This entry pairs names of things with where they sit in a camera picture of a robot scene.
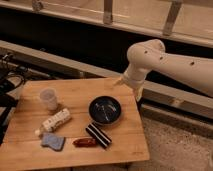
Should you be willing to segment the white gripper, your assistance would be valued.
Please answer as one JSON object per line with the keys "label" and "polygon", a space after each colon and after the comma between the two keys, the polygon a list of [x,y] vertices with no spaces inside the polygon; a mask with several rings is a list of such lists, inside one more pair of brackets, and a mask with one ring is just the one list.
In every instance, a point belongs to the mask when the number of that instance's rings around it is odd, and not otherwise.
{"label": "white gripper", "polygon": [[119,77],[114,85],[126,84],[134,91],[135,99],[137,102],[142,98],[143,88],[142,85],[147,76],[147,71],[144,69],[127,68],[122,77]]}

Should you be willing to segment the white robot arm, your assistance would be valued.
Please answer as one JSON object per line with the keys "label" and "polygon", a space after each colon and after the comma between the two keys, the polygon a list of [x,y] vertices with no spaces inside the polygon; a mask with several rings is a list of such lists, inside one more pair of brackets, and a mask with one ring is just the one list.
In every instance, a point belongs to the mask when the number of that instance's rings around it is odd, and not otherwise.
{"label": "white robot arm", "polygon": [[129,65],[117,84],[133,89],[137,99],[147,75],[158,72],[213,98],[213,59],[165,52],[159,39],[138,42],[127,50]]}

